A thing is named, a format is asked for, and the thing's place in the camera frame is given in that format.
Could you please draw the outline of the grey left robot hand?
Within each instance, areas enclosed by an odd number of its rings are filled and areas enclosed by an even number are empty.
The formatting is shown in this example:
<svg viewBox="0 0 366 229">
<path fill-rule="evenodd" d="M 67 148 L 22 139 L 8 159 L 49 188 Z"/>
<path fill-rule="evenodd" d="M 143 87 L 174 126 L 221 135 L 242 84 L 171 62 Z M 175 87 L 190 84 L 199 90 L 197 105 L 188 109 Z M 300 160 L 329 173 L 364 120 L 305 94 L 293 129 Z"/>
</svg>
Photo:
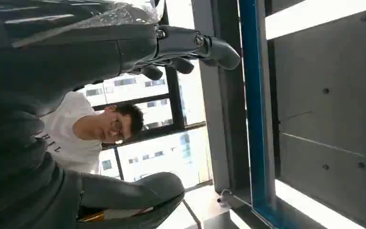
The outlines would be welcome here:
<svg viewBox="0 0 366 229">
<path fill-rule="evenodd" d="M 177 175 L 137 182 L 62 167 L 39 138 L 41 117 L 68 92 L 157 65 L 182 71 L 190 59 L 227 70 L 241 57 L 199 31 L 161 25 L 74 29 L 0 48 L 0 229 L 155 229 L 180 205 Z"/>
</svg>

